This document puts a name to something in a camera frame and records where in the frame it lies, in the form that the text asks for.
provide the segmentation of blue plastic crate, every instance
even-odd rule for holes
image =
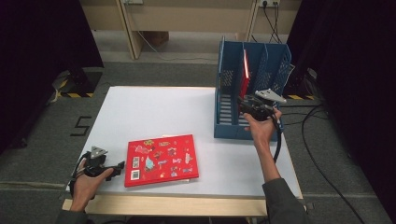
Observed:
[[[247,50],[250,71],[247,94],[271,89],[282,95],[289,76],[291,55],[287,45],[221,41],[215,94],[215,138],[252,139],[250,132],[244,130],[248,123],[239,114],[236,101],[241,86],[244,49]]]

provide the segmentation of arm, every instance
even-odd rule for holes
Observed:
[[[81,162],[78,169],[83,168],[84,164],[85,159]],[[74,186],[73,202],[70,206],[70,210],[61,211],[55,223],[85,224],[88,220],[88,216],[84,212],[85,207],[88,205],[90,199],[95,195],[101,183],[112,173],[113,168],[109,168],[97,177],[89,177],[84,174],[78,176]]]
[[[275,108],[276,119],[282,113]],[[251,115],[244,114],[249,123],[246,131],[251,131],[254,147],[259,156],[262,175],[265,184],[262,188],[265,193],[268,214],[272,224],[275,223],[310,223],[304,207],[291,192],[286,181],[280,176],[270,150],[271,136],[275,127],[271,119],[257,121]]]

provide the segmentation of black curtain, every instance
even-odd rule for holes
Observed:
[[[103,67],[78,0],[0,1],[0,153],[28,133],[63,71]]]
[[[299,12],[296,20],[312,24],[311,33],[299,29],[302,23],[294,23],[293,30],[308,32],[311,41],[290,34],[291,55],[302,71],[308,66],[318,72],[317,83],[349,153],[396,223],[396,1],[321,2],[318,12]],[[305,9],[310,4],[318,2],[302,2]],[[330,23],[317,23],[319,17]],[[310,39],[314,30],[326,35]]]

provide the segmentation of gray carpet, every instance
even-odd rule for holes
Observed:
[[[0,156],[0,220],[4,223],[53,223],[63,203],[68,177],[87,140],[75,128],[92,126],[110,86],[214,87],[217,66],[213,64],[105,63],[102,78],[92,98],[59,98],[47,106],[36,121],[26,148],[11,149]],[[359,223],[347,204],[326,182],[304,146],[304,114],[320,101],[289,100],[282,107],[285,137],[308,214],[315,223]],[[336,126],[325,111],[318,112],[304,128],[306,143],[316,163],[344,194],[366,223],[391,223],[360,167],[348,157]],[[26,182],[36,182],[29,186]],[[125,217],[92,216],[96,223]]]

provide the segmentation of hand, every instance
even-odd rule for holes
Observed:
[[[282,116],[282,112],[278,109],[274,108],[276,120],[279,120]],[[264,146],[268,146],[271,137],[274,134],[276,127],[272,119],[267,119],[264,121],[257,121],[251,115],[245,113],[245,120],[247,120],[249,126],[245,128],[246,131],[251,131],[251,136],[254,140],[254,146],[259,148],[264,148]]]
[[[78,169],[84,168],[84,164],[86,159],[83,159],[78,167]],[[77,177],[74,193],[73,193],[73,202],[70,207],[70,211],[82,212],[87,206],[90,199],[95,195],[97,189],[100,184],[113,173],[113,168],[106,169],[99,176],[90,177],[87,175],[80,175]]]

